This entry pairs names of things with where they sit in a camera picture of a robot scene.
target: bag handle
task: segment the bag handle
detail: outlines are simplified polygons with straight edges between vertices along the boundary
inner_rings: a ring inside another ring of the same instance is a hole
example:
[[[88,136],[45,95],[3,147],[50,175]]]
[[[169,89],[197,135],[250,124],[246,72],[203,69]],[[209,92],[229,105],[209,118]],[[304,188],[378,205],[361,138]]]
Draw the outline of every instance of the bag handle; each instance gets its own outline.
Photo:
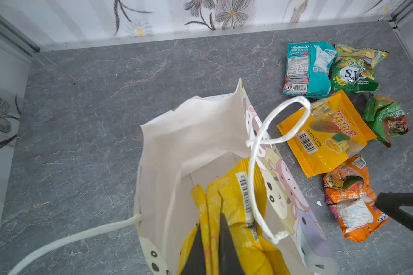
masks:
[[[298,102],[303,105],[305,111],[303,116],[297,122],[297,124],[292,127],[292,129],[287,132],[286,135],[283,135],[277,139],[272,140],[262,140],[264,133],[268,130],[269,124],[271,121],[287,106],[291,105],[292,103]],[[289,233],[287,230],[280,231],[276,234],[273,234],[269,229],[268,225],[265,223],[263,216],[259,212],[259,208],[257,207],[257,202],[255,201],[255,193],[254,193],[254,169],[255,169],[255,158],[257,157],[257,149],[260,144],[276,144],[282,143],[287,140],[293,138],[300,128],[306,123],[307,119],[310,116],[310,102],[304,96],[296,96],[294,98],[288,99],[287,101],[278,105],[265,119],[265,121],[260,126],[259,132],[255,136],[255,140],[247,140],[246,146],[252,146],[251,156],[249,158],[249,166],[248,166],[248,189],[249,189],[249,200],[251,201],[251,208],[252,213],[254,215],[255,221],[260,225],[263,232],[270,238],[273,244],[278,244],[281,239],[286,238]]]
[[[101,225],[92,229],[88,229],[88,230],[84,230],[82,232],[79,232],[77,234],[73,234],[70,236],[67,236],[65,238],[56,240],[54,242],[51,242],[48,245],[45,245],[37,250],[35,250],[34,252],[30,253],[28,256],[24,257],[23,260],[21,260],[19,263],[17,263],[17,265],[12,268],[12,270],[8,273],[8,275],[17,275],[20,271],[23,270],[23,268],[25,268],[28,264],[30,264],[31,262],[35,261],[36,259],[38,259],[39,257],[43,256],[44,254],[55,250],[57,248],[60,248],[62,246],[68,245],[71,242],[76,242],[82,239],[87,239],[99,234],[104,234],[104,233],[108,233],[111,231],[116,231],[118,229],[121,229],[123,227],[126,226],[130,226],[132,224],[138,224],[141,221],[141,214],[137,214],[134,215],[133,217],[131,217],[128,220],[123,220],[123,221],[119,221],[119,222],[115,222],[115,223],[109,223],[109,224],[105,224],[105,225]]]

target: paper gift bag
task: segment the paper gift bag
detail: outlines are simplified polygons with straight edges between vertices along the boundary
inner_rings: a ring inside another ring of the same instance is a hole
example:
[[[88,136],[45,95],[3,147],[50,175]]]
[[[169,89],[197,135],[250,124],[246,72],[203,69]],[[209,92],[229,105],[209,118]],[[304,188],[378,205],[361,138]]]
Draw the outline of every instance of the paper gift bag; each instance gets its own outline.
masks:
[[[305,114],[289,133],[271,140],[266,133],[269,123],[293,102],[301,103]],[[289,272],[338,274],[339,267],[325,235],[274,145],[295,136],[309,114],[309,101],[298,96],[281,103],[262,123],[241,79],[232,94],[196,96],[185,101],[141,126],[144,144],[132,218],[45,245],[26,256],[9,274],[16,275],[51,250],[133,224],[154,275],[176,274],[182,241],[199,220],[190,191],[197,184],[207,190],[210,183],[248,157],[249,200],[255,222],[265,239],[281,251]],[[254,197],[255,162],[269,201],[264,219]]]

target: white paper bag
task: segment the white paper bag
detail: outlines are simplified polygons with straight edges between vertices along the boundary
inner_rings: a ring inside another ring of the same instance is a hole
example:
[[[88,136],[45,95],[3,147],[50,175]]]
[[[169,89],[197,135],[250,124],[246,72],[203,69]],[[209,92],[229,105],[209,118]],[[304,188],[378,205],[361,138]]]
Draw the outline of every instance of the white paper bag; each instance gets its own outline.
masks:
[[[141,214],[141,246],[155,275],[176,274],[184,237],[198,222],[190,190],[224,176],[250,157],[245,141],[254,140],[262,122],[239,80],[232,94],[193,97],[142,125],[144,145],[137,177],[134,213]],[[275,145],[260,145],[255,159],[266,181],[277,181],[281,198],[267,207],[271,229],[286,229],[281,250],[291,274],[338,274],[333,253]]]

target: yellow plastic packaging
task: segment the yellow plastic packaging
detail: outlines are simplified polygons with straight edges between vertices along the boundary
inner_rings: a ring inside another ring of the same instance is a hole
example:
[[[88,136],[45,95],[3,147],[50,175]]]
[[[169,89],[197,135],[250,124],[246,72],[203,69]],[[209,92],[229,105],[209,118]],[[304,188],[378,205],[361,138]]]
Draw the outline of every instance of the yellow plastic packaging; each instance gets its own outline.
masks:
[[[240,161],[225,176],[209,184],[205,193],[200,185],[191,191],[200,214],[206,274],[220,274],[219,217],[223,213],[246,275],[290,275],[280,250],[263,237],[263,231],[252,215],[247,189],[248,164],[249,158]],[[260,214],[264,217],[266,187],[257,165],[254,170],[254,192]],[[187,262],[197,230],[198,227],[194,227],[182,242],[177,274],[182,272]]]
[[[278,125],[285,135],[298,122],[304,110]],[[367,141],[377,138],[364,123],[343,90],[312,103],[312,115],[298,134],[288,140],[308,178],[328,173],[361,151]]]

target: gray marble floor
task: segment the gray marble floor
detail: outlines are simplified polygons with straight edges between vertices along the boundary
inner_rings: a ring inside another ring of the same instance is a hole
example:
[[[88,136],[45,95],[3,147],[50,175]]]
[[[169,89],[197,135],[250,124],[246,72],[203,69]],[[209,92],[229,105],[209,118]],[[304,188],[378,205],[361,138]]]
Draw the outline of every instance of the gray marble floor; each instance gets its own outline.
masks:
[[[385,22],[44,52],[34,56],[27,84],[0,230],[0,275],[48,242],[132,216],[140,124],[192,96],[233,92],[239,77],[266,117],[289,98],[280,93],[286,45],[298,41],[391,52],[376,68],[378,93],[401,104],[412,128],[390,149],[371,141],[362,154],[377,193],[413,192],[413,67]],[[352,100],[362,112],[365,97]],[[288,146],[279,149],[343,274],[413,275],[411,231],[391,220],[362,243],[343,238],[328,207],[316,204],[324,203],[322,177],[307,179]],[[23,271],[76,273],[150,273],[135,228],[60,248]]]

